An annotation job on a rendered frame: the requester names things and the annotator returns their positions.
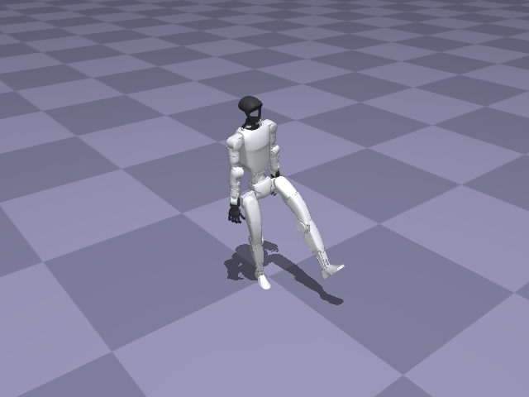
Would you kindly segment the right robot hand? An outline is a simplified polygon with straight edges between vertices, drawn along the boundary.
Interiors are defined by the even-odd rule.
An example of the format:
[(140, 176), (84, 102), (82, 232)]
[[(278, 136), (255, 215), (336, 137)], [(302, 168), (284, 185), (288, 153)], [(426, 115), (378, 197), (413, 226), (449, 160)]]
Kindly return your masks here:
[[(229, 210), (229, 216), (228, 216), (228, 220), (229, 221), (232, 221), (232, 222), (235, 222), (235, 223), (241, 223), (239, 216), (241, 216), (245, 220), (245, 218), (243, 217), (243, 215), (241, 214), (241, 211), (239, 209), (239, 207), (240, 207), (240, 199), (237, 200), (237, 205), (232, 205), (231, 204), (231, 200), (230, 200), (230, 206), (231, 206), (231, 208)], [(234, 220), (234, 218), (235, 218), (235, 220)], [(238, 222), (236, 221), (236, 219), (237, 219)]]

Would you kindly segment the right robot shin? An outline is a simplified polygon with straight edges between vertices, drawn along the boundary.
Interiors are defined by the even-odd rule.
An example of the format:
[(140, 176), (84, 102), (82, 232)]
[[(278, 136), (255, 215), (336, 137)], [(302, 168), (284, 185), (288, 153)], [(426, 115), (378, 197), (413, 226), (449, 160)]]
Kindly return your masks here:
[(250, 253), (253, 258), (253, 261), (255, 262), (255, 268), (257, 271), (257, 275), (260, 276), (260, 272), (263, 275), (263, 262), (264, 262), (264, 250), (263, 247), (260, 244), (257, 244), (256, 246), (253, 246), (250, 236), (248, 237), (249, 243), (250, 243)]

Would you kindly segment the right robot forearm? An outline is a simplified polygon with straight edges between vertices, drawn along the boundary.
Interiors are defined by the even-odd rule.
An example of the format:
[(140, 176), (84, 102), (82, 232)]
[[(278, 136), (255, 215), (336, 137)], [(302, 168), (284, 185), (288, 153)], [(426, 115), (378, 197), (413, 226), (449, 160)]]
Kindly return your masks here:
[(234, 170), (231, 170), (230, 177), (229, 177), (230, 185), (231, 185), (231, 204), (237, 205), (237, 200), (240, 198), (241, 195), (241, 180), (236, 179), (236, 172)]

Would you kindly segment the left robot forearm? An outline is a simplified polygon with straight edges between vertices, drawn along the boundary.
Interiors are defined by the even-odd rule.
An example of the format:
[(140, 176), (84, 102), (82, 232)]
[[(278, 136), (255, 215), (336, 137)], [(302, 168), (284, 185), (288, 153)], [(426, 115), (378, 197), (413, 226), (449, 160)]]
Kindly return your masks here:
[(275, 177), (275, 174), (277, 171), (279, 171), (280, 173), (279, 153), (275, 157), (270, 157), (269, 163), (270, 163), (270, 173)]

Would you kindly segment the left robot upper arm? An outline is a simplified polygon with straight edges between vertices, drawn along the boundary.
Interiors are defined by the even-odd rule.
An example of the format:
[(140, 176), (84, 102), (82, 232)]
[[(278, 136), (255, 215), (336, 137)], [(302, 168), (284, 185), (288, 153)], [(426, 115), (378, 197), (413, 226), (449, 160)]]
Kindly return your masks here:
[(272, 122), (269, 119), (265, 119), (263, 122), (267, 123), (270, 129), (270, 156), (275, 157), (280, 151), (279, 146), (274, 144), (276, 141), (276, 130), (278, 126), (275, 122)]

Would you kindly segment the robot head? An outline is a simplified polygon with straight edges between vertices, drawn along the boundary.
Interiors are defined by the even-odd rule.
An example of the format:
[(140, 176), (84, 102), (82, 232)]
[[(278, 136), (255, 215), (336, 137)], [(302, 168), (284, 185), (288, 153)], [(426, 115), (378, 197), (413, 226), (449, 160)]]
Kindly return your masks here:
[[(257, 125), (256, 123), (261, 117), (262, 104), (263, 103), (259, 99), (252, 96), (246, 96), (240, 100), (238, 107), (240, 110), (245, 112), (246, 116), (248, 117), (245, 119), (245, 124), (242, 126), (243, 129), (246, 127), (246, 125), (252, 126), (251, 128), (246, 128), (247, 130), (256, 130), (259, 128), (259, 123)], [(250, 116), (250, 114), (256, 110), (258, 110), (258, 117)]]

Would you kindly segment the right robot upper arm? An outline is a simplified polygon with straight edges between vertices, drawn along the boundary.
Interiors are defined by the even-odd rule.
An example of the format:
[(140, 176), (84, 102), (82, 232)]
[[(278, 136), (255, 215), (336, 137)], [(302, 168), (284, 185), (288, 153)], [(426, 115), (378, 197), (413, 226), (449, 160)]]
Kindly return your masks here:
[(243, 146), (243, 136), (239, 133), (236, 133), (233, 136), (230, 136), (226, 141), (226, 147), (228, 149), (229, 163), (231, 170), (236, 172), (236, 179), (242, 178), (244, 176), (244, 170), (242, 167), (239, 167), (240, 163), (240, 149)]

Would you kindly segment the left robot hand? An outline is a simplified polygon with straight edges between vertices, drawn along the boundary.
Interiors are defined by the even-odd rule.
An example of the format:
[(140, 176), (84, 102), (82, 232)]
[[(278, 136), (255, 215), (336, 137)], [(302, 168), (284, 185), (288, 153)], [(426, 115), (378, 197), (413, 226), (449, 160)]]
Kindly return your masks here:
[[(270, 176), (271, 176), (272, 178), (279, 177), (279, 171), (276, 172), (275, 177), (274, 177), (272, 174), (270, 174)], [(272, 178), (271, 178), (271, 179), (272, 179)], [(274, 194), (274, 191), (273, 191), (271, 194)], [(274, 194), (273, 196), (275, 196), (275, 195), (276, 195), (276, 194)]]

